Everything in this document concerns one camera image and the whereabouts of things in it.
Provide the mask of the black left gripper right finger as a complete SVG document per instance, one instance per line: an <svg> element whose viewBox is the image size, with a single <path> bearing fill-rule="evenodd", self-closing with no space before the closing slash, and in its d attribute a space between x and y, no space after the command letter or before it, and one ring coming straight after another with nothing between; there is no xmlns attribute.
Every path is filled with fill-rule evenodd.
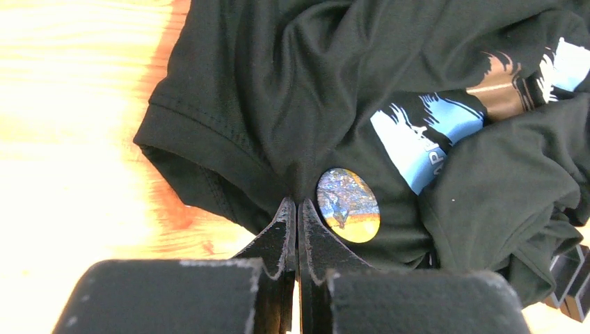
<svg viewBox="0 0 590 334"><path fill-rule="evenodd" d="M379 271L298 206L303 333L528 333L514 290L490 271Z"/></svg>

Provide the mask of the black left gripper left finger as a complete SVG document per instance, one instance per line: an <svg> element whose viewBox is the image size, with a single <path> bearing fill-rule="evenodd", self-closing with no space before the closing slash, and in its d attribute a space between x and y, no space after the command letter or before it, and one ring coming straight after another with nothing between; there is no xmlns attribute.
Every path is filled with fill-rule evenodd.
<svg viewBox="0 0 590 334"><path fill-rule="evenodd" d="M227 260L104 260L79 279L55 333L286 333L296 206Z"/></svg>

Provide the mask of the round colourful brooch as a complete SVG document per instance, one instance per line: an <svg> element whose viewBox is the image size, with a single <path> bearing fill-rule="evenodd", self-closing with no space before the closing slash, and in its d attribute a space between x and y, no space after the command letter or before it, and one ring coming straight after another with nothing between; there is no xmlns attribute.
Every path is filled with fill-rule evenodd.
<svg viewBox="0 0 590 334"><path fill-rule="evenodd" d="M327 170L317 184L317 204L326 225L343 240L363 244L377 235L381 214L376 196L353 171Z"/></svg>

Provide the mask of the black printed t-shirt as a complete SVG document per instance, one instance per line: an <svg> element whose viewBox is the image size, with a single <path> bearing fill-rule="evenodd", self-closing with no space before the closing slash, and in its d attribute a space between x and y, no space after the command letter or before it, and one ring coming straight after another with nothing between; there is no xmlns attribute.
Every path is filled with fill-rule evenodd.
<svg viewBox="0 0 590 334"><path fill-rule="evenodd" d="M531 305L589 219L589 2L193 1L134 142L254 234L351 170L381 214L337 236L360 259L494 271Z"/></svg>

